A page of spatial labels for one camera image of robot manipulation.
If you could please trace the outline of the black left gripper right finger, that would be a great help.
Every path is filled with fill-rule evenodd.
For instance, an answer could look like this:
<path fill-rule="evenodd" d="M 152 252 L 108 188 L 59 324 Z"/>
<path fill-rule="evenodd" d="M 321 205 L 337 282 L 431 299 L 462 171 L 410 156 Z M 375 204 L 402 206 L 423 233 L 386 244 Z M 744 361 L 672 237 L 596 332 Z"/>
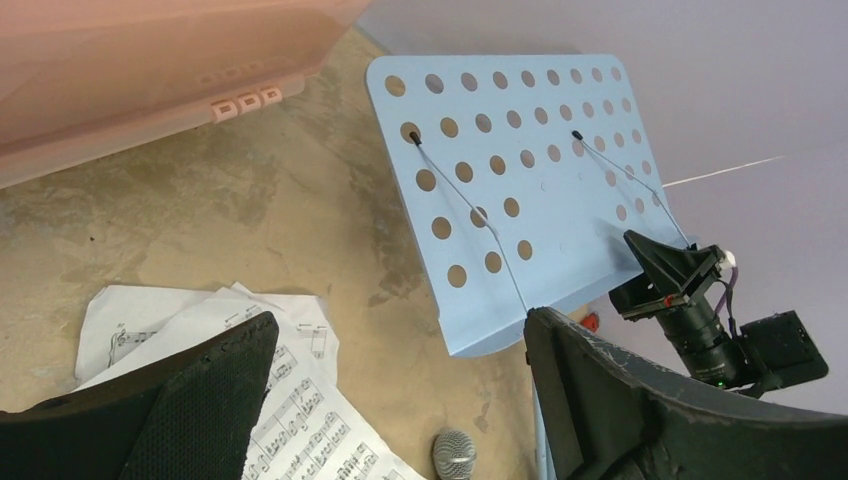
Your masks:
<path fill-rule="evenodd" d="M 558 479 L 843 479 L 847 419 L 685 377 L 548 308 L 527 358 Z"/>

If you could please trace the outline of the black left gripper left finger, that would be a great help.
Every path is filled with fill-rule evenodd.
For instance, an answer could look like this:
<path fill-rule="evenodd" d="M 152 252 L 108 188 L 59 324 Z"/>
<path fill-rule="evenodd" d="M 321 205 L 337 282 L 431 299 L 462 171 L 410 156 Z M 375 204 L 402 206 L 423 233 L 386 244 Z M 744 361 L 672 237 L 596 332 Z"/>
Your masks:
<path fill-rule="evenodd" d="M 3 412 L 2 478 L 241 478 L 278 334 L 262 312 L 125 375 Z"/>

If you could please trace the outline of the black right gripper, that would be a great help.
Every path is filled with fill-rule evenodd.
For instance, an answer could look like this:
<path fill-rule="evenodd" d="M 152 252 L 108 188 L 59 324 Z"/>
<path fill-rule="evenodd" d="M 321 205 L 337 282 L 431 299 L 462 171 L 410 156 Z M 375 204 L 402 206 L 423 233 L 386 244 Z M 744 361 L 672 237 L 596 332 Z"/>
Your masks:
<path fill-rule="evenodd" d="M 716 281 L 723 260 L 718 246 L 677 248 L 634 230 L 623 238 L 647 277 L 612 290 L 609 299 L 628 321 L 655 318 L 693 379 L 760 398 L 828 375 L 827 362 L 795 311 L 737 330 L 734 321 L 721 323 L 704 296 L 674 296 L 694 297 Z"/>

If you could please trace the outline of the light blue music stand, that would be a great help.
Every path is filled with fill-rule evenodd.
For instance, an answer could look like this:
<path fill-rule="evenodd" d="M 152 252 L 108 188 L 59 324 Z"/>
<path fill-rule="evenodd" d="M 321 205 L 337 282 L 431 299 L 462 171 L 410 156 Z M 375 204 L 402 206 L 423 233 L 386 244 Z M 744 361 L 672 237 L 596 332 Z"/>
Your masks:
<path fill-rule="evenodd" d="M 634 278 L 628 230 L 687 245 L 618 58 L 382 56 L 365 81 L 450 355 Z"/>

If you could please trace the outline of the purple glitter microphone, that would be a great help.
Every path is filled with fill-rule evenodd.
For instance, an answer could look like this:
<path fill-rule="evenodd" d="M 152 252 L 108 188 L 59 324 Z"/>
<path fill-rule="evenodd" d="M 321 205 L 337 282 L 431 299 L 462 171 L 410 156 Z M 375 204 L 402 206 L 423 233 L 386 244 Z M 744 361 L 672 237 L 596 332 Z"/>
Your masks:
<path fill-rule="evenodd" d="M 476 457 L 473 439 L 462 430 L 443 429 L 434 439 L 432 458 L 439 479 L 470 479 Z"/>

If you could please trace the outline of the translucent pink storage box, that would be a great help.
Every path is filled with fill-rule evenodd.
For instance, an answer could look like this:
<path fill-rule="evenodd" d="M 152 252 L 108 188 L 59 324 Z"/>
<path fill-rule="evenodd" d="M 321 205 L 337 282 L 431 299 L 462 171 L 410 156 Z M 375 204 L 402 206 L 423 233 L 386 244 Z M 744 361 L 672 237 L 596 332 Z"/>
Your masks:
<path fill-rule="evenodd" d="M 300 93 L 363 1 L 5 1 L 9 187 Z"/>

